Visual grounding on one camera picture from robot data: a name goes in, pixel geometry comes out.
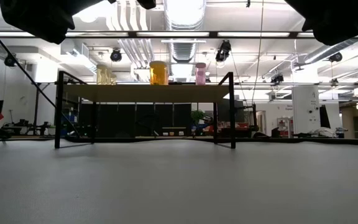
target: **yellow container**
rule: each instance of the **yellow container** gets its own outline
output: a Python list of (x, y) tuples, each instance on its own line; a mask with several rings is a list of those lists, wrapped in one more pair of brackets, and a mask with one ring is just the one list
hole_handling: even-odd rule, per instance
[(168, 85), (167, 64), (165, 62), (150, 62), (150, 84)]

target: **table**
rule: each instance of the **table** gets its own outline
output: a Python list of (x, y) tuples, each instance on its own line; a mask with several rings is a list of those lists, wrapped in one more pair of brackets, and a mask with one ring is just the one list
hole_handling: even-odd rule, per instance
[[(64, 77), (79, 81), (77, 85), (64, 82)], [(229, 79), (229, 85), (223, 83)], [(218, 85), (88, 85), (67, 72), (60, 71), (57, 81), (57, 110), (55, 148), (60, 148), (60, 131), (62, 129), (63, 91), (93, 102), (92, 132), (89, 143), (95, 143), (96, 103), (213, 103), (214, 106), (214, 143), (218, 144), (218, 103), (229, 94), (231, 149), (236, 148), (234, 107), (234, 74), (229, 72)]]

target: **pink container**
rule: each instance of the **pink container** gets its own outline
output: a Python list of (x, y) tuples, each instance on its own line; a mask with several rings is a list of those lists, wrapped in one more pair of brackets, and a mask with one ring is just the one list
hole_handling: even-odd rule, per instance
[(205, 85), (206, 80), (206, 64), (197, 63), (196, 64), (196, 85)]

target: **shelf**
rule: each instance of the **shelf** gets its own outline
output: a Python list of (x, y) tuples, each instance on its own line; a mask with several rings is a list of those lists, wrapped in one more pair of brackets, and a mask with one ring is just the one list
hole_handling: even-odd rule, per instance
[(92, 102), (214, 103), (229, 94), (212, 85), (65, 85), (64, 90)]

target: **clear jar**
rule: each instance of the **clear jar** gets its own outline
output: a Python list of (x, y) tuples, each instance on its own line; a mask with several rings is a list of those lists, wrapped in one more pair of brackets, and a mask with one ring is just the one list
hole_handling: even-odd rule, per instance
[(165, 62), (150, 62), (150, 85), (168, 85), (167, 64)]
[(196, 85), (205, 85), (206, 81), (206, 64), (197, 63), (196, 64)]
[(117, 76), (113, 75), (110, 69), (105, 65), (97, 65), (96, 84), (97, 85), (115, 85)]

